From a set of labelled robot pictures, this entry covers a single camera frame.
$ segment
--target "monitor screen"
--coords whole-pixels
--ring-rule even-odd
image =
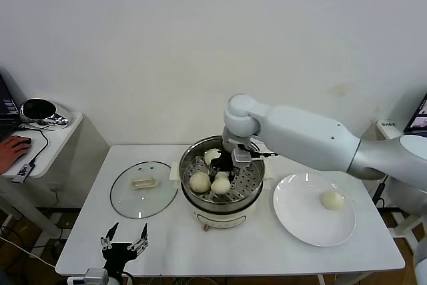
[[[3,78],[0,76],[0,117],[1,116],[16,117],[19,116],[19,110],[17,109]]]
[[[427,95],[421,101],[412,119],[406,126],[405,133],[417,133],[425,135],[427,133]]]

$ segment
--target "white wall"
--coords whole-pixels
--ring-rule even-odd
[[[426,91],[426,0],[0,0],[0,63],[108,144],[190,143],[246,92],[357,135]]]

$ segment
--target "stainless steel pot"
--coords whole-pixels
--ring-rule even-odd
[[[32,98],[21,105],[19,117],[23,123],[30,123],[34,127],[56,130],[67,127],[73,116],[56,103]]]
[[[195,193],[189,186],[189,179],[196,172],[207,173],[203,160],[204,153],[211,148],[221,149],[222,137],[212,136],[192,145],[181,157],[179,177],[184,196],[195,207],[212,214],[232,214],[240,212],[252,205],[262,191],[264,178],[264,162],[252,162],[250,167],[240,170],[232,181],[231,190],[225,195],[216,195],[212,191],[203,194]],[[260,150],[252,143],[253,150]]]

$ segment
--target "glass lid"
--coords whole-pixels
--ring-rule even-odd
[[[156,215],[177,194],[169,181],[171,168],[161,162],[142,162],[127,168],[111,187],[109,198],[122,216],[141,219]]]

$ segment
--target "keyboard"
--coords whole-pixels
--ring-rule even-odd
[[[0,142],[8,138],[21,122],[19,119],[1,119],[0,120]]]

